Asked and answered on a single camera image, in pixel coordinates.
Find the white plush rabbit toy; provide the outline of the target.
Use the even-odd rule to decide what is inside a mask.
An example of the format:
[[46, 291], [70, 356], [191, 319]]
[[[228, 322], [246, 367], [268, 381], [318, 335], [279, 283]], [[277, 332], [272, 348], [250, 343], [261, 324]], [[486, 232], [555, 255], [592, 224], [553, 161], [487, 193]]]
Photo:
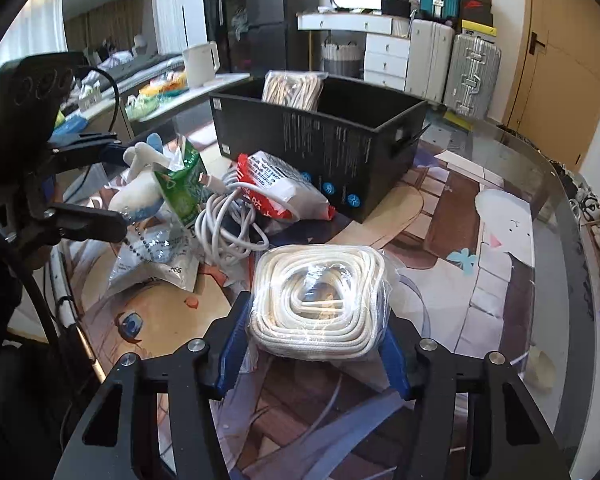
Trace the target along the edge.
[[151, 133], [145, 141], [137, 142], [123, 153], [129, 166], [125, 186], [110, 200], [108, 209], [122, 215], [127, 224], [153, 217], [163, 204], [163, 197], [154, 176], [154, 165], [168, 168], [170, 158], [163, 154], [163, 143], [158, 133]]

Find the green snack packet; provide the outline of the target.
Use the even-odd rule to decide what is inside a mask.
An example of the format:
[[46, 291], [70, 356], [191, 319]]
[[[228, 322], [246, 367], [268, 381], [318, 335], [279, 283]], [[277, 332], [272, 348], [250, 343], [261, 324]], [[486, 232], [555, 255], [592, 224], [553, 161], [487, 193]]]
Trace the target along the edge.
[[199, 181], [207, 168], [185, 136], [178, 136], [174, 148], [165, 164], [154, 162], [151, 170], [170, 211], [185, 229], [191, 229], [210, 196], [208, 188]]

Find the red white wipes pack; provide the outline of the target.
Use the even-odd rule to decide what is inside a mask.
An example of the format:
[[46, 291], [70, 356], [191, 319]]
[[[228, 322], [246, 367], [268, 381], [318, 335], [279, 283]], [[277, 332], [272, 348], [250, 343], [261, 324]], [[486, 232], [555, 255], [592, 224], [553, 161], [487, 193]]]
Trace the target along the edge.
[[277, 221], [330, 221], [335, 208], [293, 166], [264, 151], [240, 154], [237, 182], [260, 214]]

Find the grey side cabinet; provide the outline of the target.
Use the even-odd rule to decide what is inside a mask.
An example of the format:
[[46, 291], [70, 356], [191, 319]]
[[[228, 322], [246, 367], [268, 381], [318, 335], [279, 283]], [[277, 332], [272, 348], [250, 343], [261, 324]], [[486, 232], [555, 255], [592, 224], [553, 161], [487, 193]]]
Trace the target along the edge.
[[[232, 84], [247, 80], [249, 74], [221, 74], [201, 87], [170, 90], [154, 96], [134, 96], [130, 94], [122, 104], [111, 131], [123, 143], [131, 142], [146, 132], [156, 131], [165, 122], [207, 102], [212, 92], [230, 88]], [[82, 132], [107, 132], [114, 116], [114, 99], [102, 100], [85, 112], [76, 110], [67, 116], [65, 122], [56, 128], [52, 140], [62, 140], [69, 134]]]

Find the clear plastic bag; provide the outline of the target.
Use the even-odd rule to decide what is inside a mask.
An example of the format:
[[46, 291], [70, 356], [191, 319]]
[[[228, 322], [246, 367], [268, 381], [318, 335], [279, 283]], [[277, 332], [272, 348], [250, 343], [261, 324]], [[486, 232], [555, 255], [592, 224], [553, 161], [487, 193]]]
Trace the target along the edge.
[[180, 226], [163, 223], [141, 229], [133, 224], [114, 260], [107, 292], [117, 294], [152, 282], [166, 282], [192, 292], [198, 266], [196, 243]]

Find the white electric kettle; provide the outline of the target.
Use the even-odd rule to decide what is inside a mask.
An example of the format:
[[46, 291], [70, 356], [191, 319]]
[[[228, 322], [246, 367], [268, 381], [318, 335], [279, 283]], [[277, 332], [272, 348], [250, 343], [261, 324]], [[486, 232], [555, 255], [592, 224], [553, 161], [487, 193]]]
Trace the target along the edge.
[[189, 47], [182, 55], [189, 89], [208, 84], [220, 69], [219, 50], [215, 41]]

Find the black dark glass cabinet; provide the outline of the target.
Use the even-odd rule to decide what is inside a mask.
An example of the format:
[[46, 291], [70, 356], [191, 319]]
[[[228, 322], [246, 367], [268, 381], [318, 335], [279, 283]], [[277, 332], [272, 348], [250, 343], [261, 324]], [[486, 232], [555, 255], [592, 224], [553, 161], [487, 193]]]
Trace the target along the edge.
[[246, 0], [204, 0], [207, 37], [219, 49], [222, 73], [248, 72], [251, 64]]

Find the black storage box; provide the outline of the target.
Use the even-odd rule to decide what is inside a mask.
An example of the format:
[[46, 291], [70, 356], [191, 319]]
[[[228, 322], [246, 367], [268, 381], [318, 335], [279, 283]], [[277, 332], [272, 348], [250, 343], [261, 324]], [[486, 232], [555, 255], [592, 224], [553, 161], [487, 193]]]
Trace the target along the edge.
[[426, 101], [358, 79], [329, 76], [316, 110], [270, 104], [251, 77], [210, 94], [221, 153], [258, 151], [307, 177], [340, 214], [363, 222], [414, 162]]

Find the black refrigerator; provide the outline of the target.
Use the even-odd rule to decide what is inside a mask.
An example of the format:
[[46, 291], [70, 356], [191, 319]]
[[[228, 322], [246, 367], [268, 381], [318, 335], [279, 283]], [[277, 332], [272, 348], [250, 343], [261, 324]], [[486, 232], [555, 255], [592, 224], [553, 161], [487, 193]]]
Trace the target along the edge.
[[309, 39], [298, 29], [297, 16], [314, 11], [320, 0], [246, 0], [250, 73], [298, 70], [309, 66]]

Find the grey white laundry basket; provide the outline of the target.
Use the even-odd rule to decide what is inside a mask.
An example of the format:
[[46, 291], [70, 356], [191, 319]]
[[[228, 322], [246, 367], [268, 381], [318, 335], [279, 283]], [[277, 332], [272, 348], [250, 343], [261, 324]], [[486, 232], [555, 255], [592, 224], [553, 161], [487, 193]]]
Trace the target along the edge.
[[354, 42], [335, 44], [325, 41], [321, 48], [324, 72], [348, 78], [360, 79], [363, 66], [363, 50]]

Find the white drawer desk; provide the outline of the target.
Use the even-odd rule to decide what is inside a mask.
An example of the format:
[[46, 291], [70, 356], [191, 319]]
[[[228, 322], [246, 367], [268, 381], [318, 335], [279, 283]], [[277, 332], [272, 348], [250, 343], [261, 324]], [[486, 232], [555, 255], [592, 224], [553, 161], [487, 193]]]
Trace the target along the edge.
[[410, 53], [409, 18], [378, 13], [309, 12], [297, 16], [298, 29], [309, 34], [310, 67], [321, 72], [325, 41], [354, 42], [363, 50], [362, 80], [403, 91]]

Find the silver suitcase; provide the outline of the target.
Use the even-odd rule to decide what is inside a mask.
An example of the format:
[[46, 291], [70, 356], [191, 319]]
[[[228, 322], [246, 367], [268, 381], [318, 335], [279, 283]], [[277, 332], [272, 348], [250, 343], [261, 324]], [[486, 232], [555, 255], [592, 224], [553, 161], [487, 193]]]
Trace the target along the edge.
[[457, 115], [484, 119], [491, 105], [501, 49], [479, 36], [454, 37], [443, 104]]

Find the white suitcase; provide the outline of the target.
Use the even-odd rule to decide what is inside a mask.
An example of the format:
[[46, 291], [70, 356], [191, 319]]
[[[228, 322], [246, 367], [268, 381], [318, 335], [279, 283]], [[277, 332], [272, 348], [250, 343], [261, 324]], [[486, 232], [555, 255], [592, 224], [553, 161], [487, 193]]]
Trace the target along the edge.
[[450, 26], [415, 18], [411, 27], [405, 91], [442, 103], [455, 32]]

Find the black handbag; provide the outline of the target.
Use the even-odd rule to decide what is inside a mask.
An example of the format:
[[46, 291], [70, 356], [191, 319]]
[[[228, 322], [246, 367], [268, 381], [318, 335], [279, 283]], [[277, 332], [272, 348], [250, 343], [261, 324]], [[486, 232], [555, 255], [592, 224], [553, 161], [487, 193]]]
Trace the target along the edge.
[[411, 0], [380, 0], [381, 14], [408, 18], [412, 12]]

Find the wooden door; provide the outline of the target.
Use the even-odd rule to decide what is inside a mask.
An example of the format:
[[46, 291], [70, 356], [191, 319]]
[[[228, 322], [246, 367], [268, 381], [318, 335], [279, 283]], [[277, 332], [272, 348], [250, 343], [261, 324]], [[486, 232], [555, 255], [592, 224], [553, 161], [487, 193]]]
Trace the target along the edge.
[[578, 170], [600, 121], [600, 6], [526, 0], [504, 124]]

